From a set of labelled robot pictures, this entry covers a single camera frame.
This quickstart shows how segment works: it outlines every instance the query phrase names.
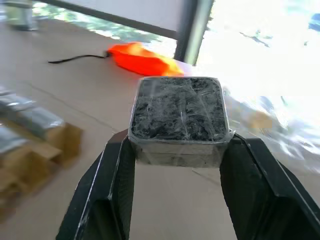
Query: orange bag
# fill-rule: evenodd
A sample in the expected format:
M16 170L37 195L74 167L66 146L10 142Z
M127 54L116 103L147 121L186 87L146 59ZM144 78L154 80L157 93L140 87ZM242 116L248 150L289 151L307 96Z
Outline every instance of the orange bag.
M143 47L140 42L117 44L107 51L116 64L144 76L183 76L175 60L161 56Z

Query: beige tabletop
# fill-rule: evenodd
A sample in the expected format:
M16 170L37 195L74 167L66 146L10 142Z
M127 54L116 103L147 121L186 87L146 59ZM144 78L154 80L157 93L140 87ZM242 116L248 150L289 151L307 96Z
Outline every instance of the beige tabletop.
M112 134L128 128L141 76L111 58L47 63L101 55L118 42L59 20L42 21L34 32L0 24L0 84L85 130L78 162L28 196L0 226L0 239L54 239L79 179ZM130 239L235 240L219 170L203 171L209 177L190 168L137 165Z

